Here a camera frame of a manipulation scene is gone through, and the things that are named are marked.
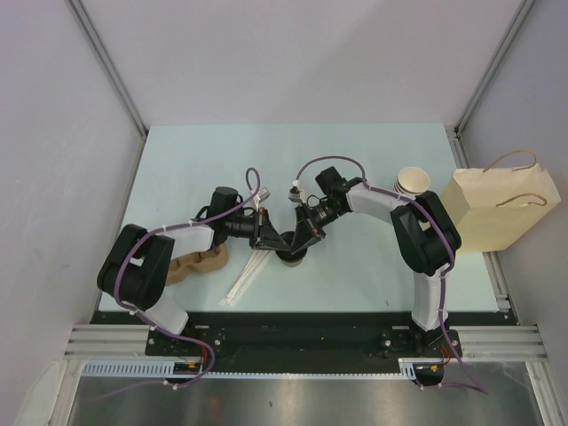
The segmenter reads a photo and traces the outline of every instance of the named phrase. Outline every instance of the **paper bag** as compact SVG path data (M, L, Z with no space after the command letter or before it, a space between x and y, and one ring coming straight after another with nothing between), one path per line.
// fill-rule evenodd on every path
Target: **paper bag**
M534 155L532 165L493 167L522 152ZM458 253L504 250L560 202L552 178L527 149L487 169L456 170L440 198L461 236Z

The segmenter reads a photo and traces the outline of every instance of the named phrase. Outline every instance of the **white wall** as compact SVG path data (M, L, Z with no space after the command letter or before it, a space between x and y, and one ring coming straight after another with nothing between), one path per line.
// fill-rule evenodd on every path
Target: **white wall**
M63 0L0 7L0 424L86 320L140 140Z
M146 125L456 124L521 0L85 0Z
M519 147L536 150L540 164L548 169L563 198L528 234L500 253L500 259L523 322L539 325L565 396L568 395L567 22L568 2L537 2L464 135L472 166L488 165L499 155Z

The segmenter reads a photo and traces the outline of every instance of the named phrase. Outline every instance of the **white paper cup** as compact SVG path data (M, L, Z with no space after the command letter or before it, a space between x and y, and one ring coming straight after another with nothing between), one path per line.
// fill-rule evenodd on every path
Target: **white paper cup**
M430 176L419 167L405 167L398 173L394 190L397 193L420 195L430 187Z

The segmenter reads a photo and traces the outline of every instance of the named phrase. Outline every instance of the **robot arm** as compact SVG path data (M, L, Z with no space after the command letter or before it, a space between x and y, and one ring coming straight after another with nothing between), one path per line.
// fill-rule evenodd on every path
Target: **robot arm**
M439 273L449 263L449 258L434 230L425 225L425 217L411 204L369 191L359 177L347 181L333 167L323 170L316 181L326 197L313 207L300 201L290 245L273 228L268 211L263 208L254 209L249 215L245 215L244 209L237 209L209 225L197 222L195 226L153 235L135 254L134 258L140 259L139 262L128 264L122 277L120 300L143 311L155 324L179 334L188 321L187 314L163 292L172 258L207 251L225 242L229 236L247 238L253 249L270 249L290 255L305 253L308 247L325 238L324 226L345 213L355 212L393 225L401 255L414 271L414 323L425 332L438 328ZM203 210L207 210L207 218L214 217L235 207L238 198L234 189L219 187L213 193L210 205ZM438 196L426 192L415 200L434 217L455 253L461 246L460 236ZM114 294L122 262L146 233L146 229L136 225L124 227L99 273L97 283L101 290Z
M427 226L426 218L411 204L368 190L360 178L345 180L333 167L322 171L316 181L326 197L317 206L296 207L296 234L290 251L307 249L321 241L325 238L323 226L348 212L366 214L393 225L400 253L414 272L413 321L426 332L438 328L440 272L450 259L439 237ZM455 253L462 241L438 196L427 191L414 199L436 220ZM443 318L447 318L446 307Z

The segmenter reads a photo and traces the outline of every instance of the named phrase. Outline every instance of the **metal frame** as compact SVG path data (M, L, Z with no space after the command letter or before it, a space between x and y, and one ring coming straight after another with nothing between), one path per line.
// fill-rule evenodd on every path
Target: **metal frame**
M51 419L50 426L67 426L71 413L73 411L73 403L75 402L75 394L79 381L81 380L81 372L83 371L84 361L80 359L67 360L63 381L59 387L59 393Z
M531 378L532 390L539 404L540 415L546 426L565 426L566 412L559 403L556 380L549 362L527 362L526 369Z
M467 362L542 362L547 360L539 329L536 326L452 327L452 329L460 335L462 358ZM75 326L71 332L64 359L179 361L178 357L148 357L145 355L148 332L149 326ZM184 360L199 362L199 357L187 357ZM428 359L401 360L424 362Z
M491 58L489 62L489 66L487 67L486 71L479 82L479 85L473 92L473 96L468 102L468 105L465 108L465 111L460 117L460 121L458 121L455 129L458 135L463 133L463 130L468 124L468 121L477 108L479 101L483 97L485 91L489 87L489 84L497 74L497 71L501 68L503 60L505 60L507 53L515 40L517 39L517 35L521 28L523 27L524 23L526 22L526 18L529 16L531 9L533 8L536 0L524 0L518 7L517 13L513 17L513 20L509 24L507 31L505 32L505 36L502 38L497 51Z
M122 80L116 66L114 65L113 60L111 59L110 55L108 54L107 48L105 47L102 39L100 38L97 29L95 28L95 24L89 16L87 9L85 8L82 0L67 0L67 4L71 9L71 12L75 16L77 24L83 31L85 38L87 39L87 43L92 48L99 64L103 68L106 76L108 77L108 81L110 85L113 87L116 96L120 100L124 110L128 114L132 124L138 131L138 134L143 140L146 140L146 135L148 134L148 129L144 125L142 121L142 117L132 100L126 86L124 85L124 81Z

